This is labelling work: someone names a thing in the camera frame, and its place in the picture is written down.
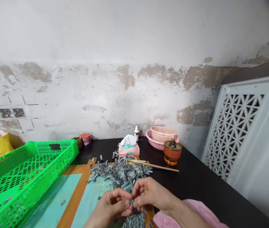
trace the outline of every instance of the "pink basket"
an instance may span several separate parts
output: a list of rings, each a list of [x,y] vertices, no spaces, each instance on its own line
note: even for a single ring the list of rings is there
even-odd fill
[[[150,130],[150,129],[146,131],[146,137],[148,138],[149,143],[150,143],[154,148],[156,148],[156,149],[158,149],[158,150],[164,150],[164,143],[163,143],[163,142],[158,142],[158,141],[153,140],[153,138],[152,138],[152,136],[151,136],[151,130]],[[179,136],[175,135],[174,140],[175,140],[175,142],[178,143],[179,140],[180,140],[180,139],[179,139]]]

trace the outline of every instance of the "small can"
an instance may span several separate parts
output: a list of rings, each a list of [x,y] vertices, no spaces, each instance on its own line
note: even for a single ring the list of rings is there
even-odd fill
[[[181,156],[182,146],[180,143],[177,143],[171,139],[170,141],[164,142],[163,152],[164,161],[171,166],[175,166]]]
[[[91,143],[91,134],[85,133],[85,134],[80,135],[80,137],[82,138],[84,145],[88,145]]]
[[[81,148],[83,146],[83,141],[82,141],[82,138],[81,137],[74,137],[72,139],[75,139],[76,142],[77,142],[77,147],[78,148]]]

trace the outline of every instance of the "orange glass jar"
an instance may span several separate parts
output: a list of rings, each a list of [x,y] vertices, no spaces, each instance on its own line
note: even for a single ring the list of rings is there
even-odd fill
[[[170,141],[164,142],[163,152],[164,161],[171,166],[175,166],[181,156],[182,146],[180,143],[177,143],[171,139]]]

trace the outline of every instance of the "hand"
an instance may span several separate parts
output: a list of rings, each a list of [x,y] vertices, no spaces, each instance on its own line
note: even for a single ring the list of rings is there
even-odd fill
[[[84,227],[109,227],[113,220],[120,216],[129,216],[132,206],[129,200],[132,195],[121,188],[105,192],[96,205]]]
[[[138,211],[143,211],[144,205],[152,204],[169,216],[171,216],[171,205],[180,201],[151,177],[137,180],[132,190],[132,195],[134,196],[134,207]]]

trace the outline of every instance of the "chopstick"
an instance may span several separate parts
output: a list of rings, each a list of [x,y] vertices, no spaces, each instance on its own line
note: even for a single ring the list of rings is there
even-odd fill
[[[146,163],[146,162],[143,162],[143,161],[140,161],[140,160],[132,160],[132,159],[129,159],[128,161],[130,161],[130,162],[136,162],[136,163],[141,163],[143,165],[147,165],[147,166],[151,166],[151,167],[155,167],[155,168],[160,168],[160,169],[166,169],[166,170],[170,170],[170,171],[174,171],[174,172],[179,172],[179,170],[177,170],[177,169],[166,168],[166,167],[163,167],[163,166],[157,166],[157,165],[149,164],[149,163]]]

